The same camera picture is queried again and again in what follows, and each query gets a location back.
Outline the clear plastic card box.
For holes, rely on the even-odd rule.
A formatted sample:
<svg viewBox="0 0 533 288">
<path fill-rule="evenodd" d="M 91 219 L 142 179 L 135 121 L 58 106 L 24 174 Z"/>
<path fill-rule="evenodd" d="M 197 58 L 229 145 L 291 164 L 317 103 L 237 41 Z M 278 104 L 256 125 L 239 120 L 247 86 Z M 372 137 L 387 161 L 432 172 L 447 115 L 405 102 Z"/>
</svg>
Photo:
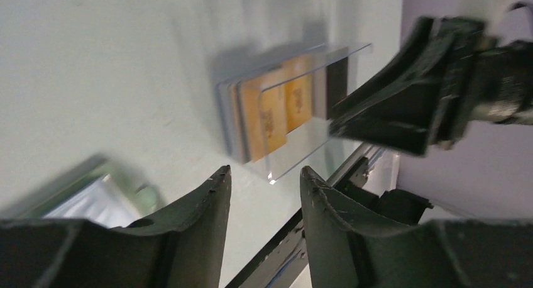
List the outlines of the clear plastic card box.
<svg viewBox="0 0 533 288">
<path fill-rule="evenodd" d="M 216 84 L 226 150 L 275 184 L 329 140 L 333 107 L 356 89 L 371 43 L 293 45 L 249 58 Z"/>
</svg>

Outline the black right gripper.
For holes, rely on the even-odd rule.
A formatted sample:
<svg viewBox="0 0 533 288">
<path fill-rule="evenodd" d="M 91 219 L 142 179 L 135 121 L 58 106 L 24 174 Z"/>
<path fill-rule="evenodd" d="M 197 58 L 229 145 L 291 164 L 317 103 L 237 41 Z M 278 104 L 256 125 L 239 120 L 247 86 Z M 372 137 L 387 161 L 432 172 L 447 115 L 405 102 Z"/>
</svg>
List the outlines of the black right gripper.
<svg viewBox="0 0 533 288">
<path fill-rule="evenodd" d="M 499 38 L 486 36 L 482 21 L 443 18 L 437 36 L 450 36 L 448 47 L 433 34 L 435 22 L 420 17 L 394 58 L 334 106 L 331 137 L 413 156 L 425 155 L 429 144 L 451 149 L 464 137 L 480 95 L 471 85 L 478 57 Z M 445 54 L 439 45 L 448 47 Z"/>
</svg>

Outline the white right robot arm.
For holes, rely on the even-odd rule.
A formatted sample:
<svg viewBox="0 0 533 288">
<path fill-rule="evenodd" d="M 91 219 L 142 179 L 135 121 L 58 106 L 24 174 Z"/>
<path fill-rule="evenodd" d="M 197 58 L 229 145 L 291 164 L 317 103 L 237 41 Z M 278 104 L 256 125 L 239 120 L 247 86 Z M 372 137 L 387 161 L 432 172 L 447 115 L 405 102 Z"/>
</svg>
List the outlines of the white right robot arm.
<svg viewBox="0 0 533 288">
<path fill-rule="evenodd" d="M 499 45 L 517 0 L 462 0 L 453 17 L 421 16 L 397 54 L 334 106 L 329 134 L 424 156 L 451 149 L 470 121 L 532 124 L 532 42 Z"/>
</svg>

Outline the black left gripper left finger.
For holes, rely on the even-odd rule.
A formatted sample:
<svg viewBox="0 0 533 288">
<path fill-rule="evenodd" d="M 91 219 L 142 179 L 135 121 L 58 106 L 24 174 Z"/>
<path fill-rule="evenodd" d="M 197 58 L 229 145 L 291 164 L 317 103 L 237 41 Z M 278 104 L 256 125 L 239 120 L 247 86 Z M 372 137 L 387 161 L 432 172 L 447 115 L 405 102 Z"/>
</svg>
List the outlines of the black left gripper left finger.
<svg viewBox="0 0 533 288">
<path fill-rule="evenodd" d="M 217 287 L 231 198 L 223 165 L 127 227 L 86 219 L 1 221 L 2 287 Z"/>
</svg>

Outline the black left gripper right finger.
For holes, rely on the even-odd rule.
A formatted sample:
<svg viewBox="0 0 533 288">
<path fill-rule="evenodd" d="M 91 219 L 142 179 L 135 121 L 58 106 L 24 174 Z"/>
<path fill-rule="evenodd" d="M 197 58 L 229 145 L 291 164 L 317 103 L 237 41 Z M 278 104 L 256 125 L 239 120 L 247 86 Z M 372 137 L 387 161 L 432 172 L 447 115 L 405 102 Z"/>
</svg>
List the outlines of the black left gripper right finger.
<svg viewBox="0 0 533 288">
<path fill-rule="evenodd" d="M 325 181 L 312 168 L 300 173 Z M 531 287 L 532 221 L 434 219 L 379 233 L 355 221 L 370 244 L 379 287 Z"/>
</svg>

